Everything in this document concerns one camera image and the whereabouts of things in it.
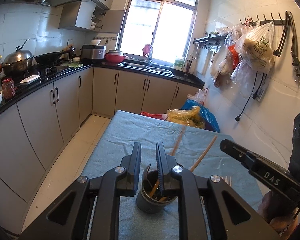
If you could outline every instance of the floor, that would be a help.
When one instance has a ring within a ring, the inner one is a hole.
[[[83,123],[43,181],[28,211],[22,231],[81,175],[109,122],[110,119],[91,115]]]

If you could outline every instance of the black countertop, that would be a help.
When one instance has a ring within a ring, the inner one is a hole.
[[[3,113],[6,109],[8,109],[10,106],[14,105],[21,99],[25,98],[26,96],[30,95],[31,93],[37,91],[38,89],[60,79],[63,77],[66,77],[68,75],[71,75],[73,73],[76,73],[80,70],[90,68],[90,67],[104,67],[104,68],[112,68],[112,69],[118,69],[118,70],[125,70],[125,71],[130,71],[130,72],[135,72],[135,73],[141,73],[141,74],[146,74],[149,76],[155,76],[163,79],[168,79],[171,81],[179,82],[182,84],[186,84],[189,86],[197,87],[197,88],[202,88],[204,86],[204,82],[197,78],[196,76],[189,74],[187,77],[184,77],[184,72],[174,70],[169,68],[169,70],[173,71],[174,77],[172,76],[167,76],[167,75],[162,75],[162,74],[157,74],[154,72],[149,72],[149,71],[143,71],[139,69],[131,69],[127,68],[124,66],[119,66],[117,64],[109,63],[109,62],[102,62],[102,63],[91,63],[91,62],[83,62],[83,66],[79,68],[64,68],[61,72],[47,75],[44,77],[40,77],[38,80],[30,83],[29,85],[20,85],[20,84],[15,84],[16,87],[16,95],[10,99],[10,100],[4,100],[2,98],[2,102],[0,104],[0,114]]]

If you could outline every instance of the blue tablecloth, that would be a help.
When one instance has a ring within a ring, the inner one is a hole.
[[[166,153],[170,153],[181,129],[182,125],[176,123],[117,111],[89,158],[82,175],[89,178],[102,176],[109,169],[118,166],[122,157],[131,154],[134,142],[140,142],[142,157],[139,190],[145,167],[151,164],[151,170],[156,170],[156,143],[162,141]],[[215,135],[218,139],[194,170],[194,174],[206,178],[214,174],[222,177],[231,176],[232,188],[256,210],[262,199],[256,180],[238,161],[221,152],[219,148],[220,141],[232,140],[231,136],[187,127],[176,151],[177,162],[189,169]],[[138,209],[136,197],[121,198],[120,240],[179,239],[177,201],[166,206],[163,212],[149,215]]]

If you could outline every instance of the window frame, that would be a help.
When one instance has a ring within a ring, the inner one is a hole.
[[[198,1],[199,0],[195,1],[195,5],[194,6],[186,4],[186,3],[178,2],[178,1],[175,1],[175,0],[147,0],[147,1],[153,1],[153,2],[160,2],[161,3],[160,9],[159,9],[159,14],[158,14],[158,17],[157,17],[157,22],[156,22],[156,25],[155,25],[155,28],[154,28],[154,32],[153,32],[153,35],[152,35],[152,40],[151,40],[151,44],[152,45],[154,43],[154,39],[155,39],[155,35],[156,35],[156,32],[157,32],[157,28],[158,28],[158,24],[159,24],[159,20],[160,20],[160,15],[161,15],[162,7],[163,7],[164,3],[173,4],[173,5],[180,6],[180,7],[183,7],[183,8],[186,8],[186,9],[190,9],[190,10],[193,11],[192,18],[191,18],[191,24],[190,24],[190,28],[189,28],[189,33],[188,33],[188,38],[187,38],[187,42],[186,42],[186,45],[185,45],[185,48],[184,48],[184,52],[182,54],[182,56],[184,58],[186,58],[186,55],[187,55],[189,47],[190,47],[190,39],[191,39],[193,28],[194,28],[194,21],[195,21],[195,16],[196,16],[197,6],[198,6]],[[131,2],[132,2],[132,0],[129,0],[129,2],[127,4],[126,12],[124,14],[124,18],[123,18],[123,22],[122,22],[122,28],[121,28],[122,31],[120,32],[119,41],[118,41],[118,49],[119,50],[121,49],[123,32],[124,32],[124,28],[125,28],[125,25],[126,25],[126,22],[127,22],[127,17],[128,17],[128,13],[129,13],[129,10],[130,10]],[[160,65],[169,66],[169,67],[173,66],[173,63],[167,62],[167,61],[162,61],[162,60],[159,60],[159,59],[153,59],[153,62],[157,63],[157,64],[160,64]]]

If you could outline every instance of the sink basin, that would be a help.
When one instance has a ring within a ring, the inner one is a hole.
[[[159,72],[159,73],[166,74],[166,75],[172,75],[172,71],[166,70],[163,68],[150,67],[150,68],[148,68],[148,70]]]
[[[144,70],[148,69],[147,66],[140,65],[140,64],[135,64],[135,63],[122,62],[122,63],[120,63],[118,65],[119,66],[123,66],[123,67],[129,67],[129,68],[137,68],[137,69],[144,69]]]

